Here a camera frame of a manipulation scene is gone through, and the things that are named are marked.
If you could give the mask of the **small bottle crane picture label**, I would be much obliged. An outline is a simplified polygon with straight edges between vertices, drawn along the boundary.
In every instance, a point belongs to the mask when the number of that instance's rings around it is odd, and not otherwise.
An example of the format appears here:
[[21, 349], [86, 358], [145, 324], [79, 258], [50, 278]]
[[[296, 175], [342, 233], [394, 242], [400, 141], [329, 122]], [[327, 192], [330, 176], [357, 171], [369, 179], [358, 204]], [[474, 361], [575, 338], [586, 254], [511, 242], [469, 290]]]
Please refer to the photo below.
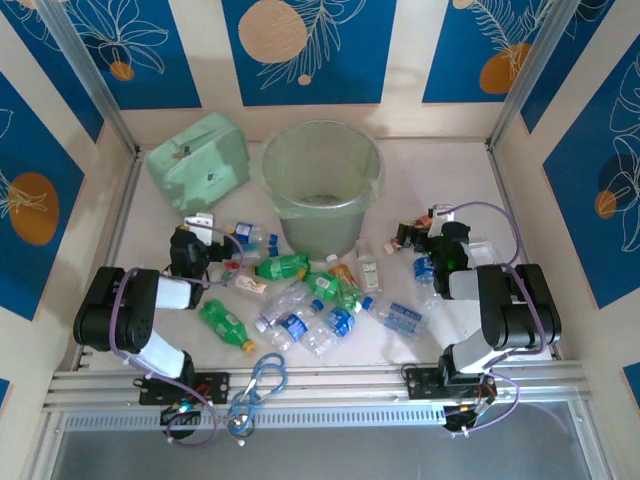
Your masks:
[[233, 288], [241, 295], [264, 299], [268, 286], [246, 274], [238, 274], [232, 282]]

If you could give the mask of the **clear bottle pale blue label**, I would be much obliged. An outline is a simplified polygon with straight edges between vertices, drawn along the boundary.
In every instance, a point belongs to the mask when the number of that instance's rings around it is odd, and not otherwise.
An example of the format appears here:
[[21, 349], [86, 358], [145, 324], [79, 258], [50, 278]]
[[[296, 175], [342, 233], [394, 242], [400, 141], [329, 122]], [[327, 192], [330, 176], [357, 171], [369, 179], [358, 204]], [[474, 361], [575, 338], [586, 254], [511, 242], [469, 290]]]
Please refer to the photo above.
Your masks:
[[364, 296], [362, 308], [384, 327], [408, 338], [419, 337], [426, 325], [420, 312], [385, 297]]

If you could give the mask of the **clear bottle green white label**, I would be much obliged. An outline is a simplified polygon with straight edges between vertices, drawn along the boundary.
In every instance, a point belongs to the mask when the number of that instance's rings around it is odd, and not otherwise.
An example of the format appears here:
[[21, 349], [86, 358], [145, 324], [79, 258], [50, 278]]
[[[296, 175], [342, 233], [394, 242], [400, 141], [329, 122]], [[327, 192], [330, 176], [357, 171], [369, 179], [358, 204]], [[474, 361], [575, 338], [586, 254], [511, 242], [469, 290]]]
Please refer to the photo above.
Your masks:
[[370, 243], [366, 239], [359, 239], [356, 241], [355, 250], [361, 290], [366, 294], [382, 292], [378, 262]]

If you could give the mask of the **crushed green bottle yellow cap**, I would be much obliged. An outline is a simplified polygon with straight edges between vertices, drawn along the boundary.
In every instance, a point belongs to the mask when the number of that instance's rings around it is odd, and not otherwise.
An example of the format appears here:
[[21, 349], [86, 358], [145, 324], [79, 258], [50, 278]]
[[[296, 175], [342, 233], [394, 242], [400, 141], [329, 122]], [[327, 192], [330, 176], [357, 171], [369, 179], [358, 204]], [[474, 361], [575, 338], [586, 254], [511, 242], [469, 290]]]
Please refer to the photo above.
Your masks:
[[271, 257], [251, 268], [253, 275], [267, 280], [282, 280], [296, 277], [300, 271], [309, 269], [309, 256], [304, 253]]

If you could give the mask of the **crushed clear bottle white cap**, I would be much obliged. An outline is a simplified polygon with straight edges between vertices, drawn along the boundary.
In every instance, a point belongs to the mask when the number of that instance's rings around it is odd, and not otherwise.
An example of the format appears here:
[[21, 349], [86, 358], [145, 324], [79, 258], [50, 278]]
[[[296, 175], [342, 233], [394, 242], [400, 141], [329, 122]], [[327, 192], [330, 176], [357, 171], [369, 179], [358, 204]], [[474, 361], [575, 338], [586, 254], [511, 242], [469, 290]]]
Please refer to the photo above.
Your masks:
[[298, 304], [303, 303], [311, 296], [311, 288], [305, 282], [296, 280], [280, 294], [267, 301], [254, 321], [256, 330], [259, 333], [264, 333], [283, 320], [285, 315], [294, 310]]

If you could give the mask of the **orange red label bottle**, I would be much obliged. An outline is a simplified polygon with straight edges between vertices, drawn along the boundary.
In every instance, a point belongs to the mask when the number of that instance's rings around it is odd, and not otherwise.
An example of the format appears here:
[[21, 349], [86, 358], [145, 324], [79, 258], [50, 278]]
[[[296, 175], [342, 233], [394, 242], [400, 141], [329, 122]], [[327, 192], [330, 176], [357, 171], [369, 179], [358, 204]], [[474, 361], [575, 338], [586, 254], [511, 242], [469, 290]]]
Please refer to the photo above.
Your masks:
[[327, 272], [329, 274], [336, 277], [346, 285], [349, 285], [354, 288], [358, 288], [357, 282], [350, 268], [336, 254], [331, 254], [327, 256], [326, 263], [328, 266]]

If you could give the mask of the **mint green zip pouch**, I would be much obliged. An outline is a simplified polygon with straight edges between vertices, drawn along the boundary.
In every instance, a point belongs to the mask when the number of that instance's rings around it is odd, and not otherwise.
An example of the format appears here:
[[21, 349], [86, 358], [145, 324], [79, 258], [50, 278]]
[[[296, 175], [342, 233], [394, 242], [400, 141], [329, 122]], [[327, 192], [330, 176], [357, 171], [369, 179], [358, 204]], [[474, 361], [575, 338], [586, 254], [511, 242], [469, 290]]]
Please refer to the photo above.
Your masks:
[[194, 215], [249, 180], [248, 146], [238, 125], [213, 113], [151, 151], [147, 169], [170, 207]]

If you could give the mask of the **translucent green bucket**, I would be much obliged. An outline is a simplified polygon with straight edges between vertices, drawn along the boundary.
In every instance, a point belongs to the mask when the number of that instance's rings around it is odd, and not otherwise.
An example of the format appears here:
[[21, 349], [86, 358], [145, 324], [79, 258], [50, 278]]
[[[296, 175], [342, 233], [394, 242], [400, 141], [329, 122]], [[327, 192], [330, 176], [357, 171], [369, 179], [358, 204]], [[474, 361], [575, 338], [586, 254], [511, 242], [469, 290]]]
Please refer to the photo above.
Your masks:
[[356, 215], [325, 219], [282, 220], [276, 215], [281, 222], [285, 239], [291, 249], [306, 253], [313, 260], [322, 261], [331, 254], [343, 256], [355, 246], [360, 237], [367, 210]]

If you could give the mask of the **blue stethoscope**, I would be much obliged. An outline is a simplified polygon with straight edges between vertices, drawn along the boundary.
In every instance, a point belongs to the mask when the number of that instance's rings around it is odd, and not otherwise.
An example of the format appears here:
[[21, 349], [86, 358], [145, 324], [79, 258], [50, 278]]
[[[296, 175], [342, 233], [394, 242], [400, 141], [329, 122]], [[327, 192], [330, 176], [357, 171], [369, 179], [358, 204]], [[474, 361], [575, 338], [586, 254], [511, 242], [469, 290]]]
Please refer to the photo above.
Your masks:
[[[280, 380], [266, 394], [260, 395], [258, 384], [266, 373], [275, 373]], [[266, 398], [281, 393], [287, 383], [286, 361], [281, 354], [268, 353], [256, 362], [247, 386], [233, 396], [227, 411], [227, 431], [239, 446], [245, 444], [255, 429], [256, 412]]]

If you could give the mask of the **grey metal front panel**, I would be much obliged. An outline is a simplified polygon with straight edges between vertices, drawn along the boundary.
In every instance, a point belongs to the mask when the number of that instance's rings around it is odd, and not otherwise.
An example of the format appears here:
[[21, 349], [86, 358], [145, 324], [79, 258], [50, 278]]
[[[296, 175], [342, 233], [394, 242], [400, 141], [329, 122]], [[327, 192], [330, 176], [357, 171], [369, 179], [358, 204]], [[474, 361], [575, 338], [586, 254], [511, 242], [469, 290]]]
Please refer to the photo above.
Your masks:
[[429, 428], [284, 429], [195, 449], [152, 432], [72, 432], [52, 480], [591, 480], [571, 443], [524, 447]]

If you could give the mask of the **aluminium front rail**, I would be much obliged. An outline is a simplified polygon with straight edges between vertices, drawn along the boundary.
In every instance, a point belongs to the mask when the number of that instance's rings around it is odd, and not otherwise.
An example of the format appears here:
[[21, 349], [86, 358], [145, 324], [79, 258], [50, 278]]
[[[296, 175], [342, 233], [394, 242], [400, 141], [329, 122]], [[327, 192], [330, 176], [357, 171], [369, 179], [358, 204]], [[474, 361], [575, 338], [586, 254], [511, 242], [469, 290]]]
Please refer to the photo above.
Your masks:
[[[592, 398], [577, 361], [507, 362], [493, 373], [511, 379], [523, 402]], [[43, 402], [45, 412], [128, 410], [138, 406], [132, 370], [56, 372]], [[375, 406], [404, 404], [408, 388], [396, 365], [296, 367], [288, 370], [284, 391], [268, 401], [271, 408]]]

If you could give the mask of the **aluminium frame post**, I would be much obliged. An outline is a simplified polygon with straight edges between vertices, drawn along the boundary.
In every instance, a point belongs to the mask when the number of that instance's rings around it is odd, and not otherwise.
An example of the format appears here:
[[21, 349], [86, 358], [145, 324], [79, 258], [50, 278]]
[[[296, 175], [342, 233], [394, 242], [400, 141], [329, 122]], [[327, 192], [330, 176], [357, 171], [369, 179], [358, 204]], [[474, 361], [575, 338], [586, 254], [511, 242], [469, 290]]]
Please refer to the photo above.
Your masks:
[[136, 158], [138, 142], [64, 7], [57, 0], [34, 0], [38, 13], [103, 119], [124, 149]]
[[497, 150], [545, 72], [554, 79], [547, 84], [551, 88], [550, 96], [554, 97], [558, 93], [586, 50], [599, 26], [600, 17], [607, 12], [608, 4], [609, 0], [547, 2], [548, 16], [541, 22], [539, 33], [486, 139], [488, 152], [494, 153]]

